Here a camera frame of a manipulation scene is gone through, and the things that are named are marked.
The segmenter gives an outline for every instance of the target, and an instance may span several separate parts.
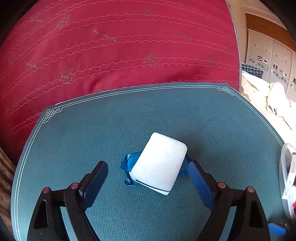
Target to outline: plastic bin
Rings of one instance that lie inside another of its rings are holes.
[[[296,152],[296,148],[291,144],[284,144],[281,150],[281,159],[279,162],[279,186],[283,202],[284,211],[289,219],[295,217],[293,205],[289,196],[286,195],[288,172],[290,170],[292,153]]]

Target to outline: white sponge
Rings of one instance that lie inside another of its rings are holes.
[[[168,195],[186,152],[184,143],[154,132],[129,174],[136,182]]]

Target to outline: patterned curtain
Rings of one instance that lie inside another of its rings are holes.
[[[10,200],[15,166],[0,148],[0,217],[12,233]]]

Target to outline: plaid basket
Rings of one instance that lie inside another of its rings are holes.
[[[261,69],[258,69],[256,67],[253,67],[247,64],[242,64],[242,70],[262,79],[263,71]]]

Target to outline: red fabric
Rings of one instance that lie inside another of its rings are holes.
[[[0,55],[0,144],[15,163],[42,110],[58,102],[151,83],[239,89],[225,0],[43,0]]]

